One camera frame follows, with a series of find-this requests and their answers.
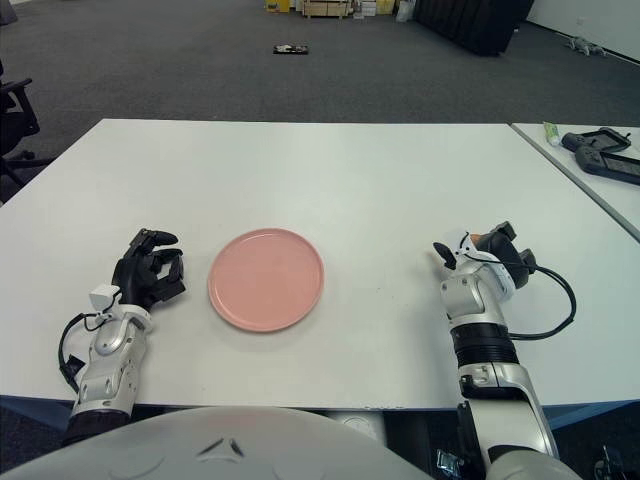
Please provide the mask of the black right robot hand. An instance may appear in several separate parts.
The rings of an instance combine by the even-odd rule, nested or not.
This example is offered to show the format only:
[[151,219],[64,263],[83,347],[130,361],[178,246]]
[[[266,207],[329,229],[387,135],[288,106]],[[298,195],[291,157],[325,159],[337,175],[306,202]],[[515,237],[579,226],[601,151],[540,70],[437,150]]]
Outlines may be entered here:
[[445,268],[457,274],[475,273],[507,298],[527,284],[537,267],[533,252],[518,251],[515,238],[513,226],[505,221],[484,234],[451,232],[446,243],[434,242],[433,248]]

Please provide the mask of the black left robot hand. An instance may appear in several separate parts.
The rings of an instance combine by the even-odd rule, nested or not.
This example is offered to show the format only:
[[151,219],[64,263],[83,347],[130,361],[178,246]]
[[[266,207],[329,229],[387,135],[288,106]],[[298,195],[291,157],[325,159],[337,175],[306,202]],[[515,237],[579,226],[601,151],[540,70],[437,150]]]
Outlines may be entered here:
[[116,263],[112,284],[121,292],[121,302],[150,312],[160,302],[182,294],[183,252],[171,245],[178,238],[169,232],[141,229]]

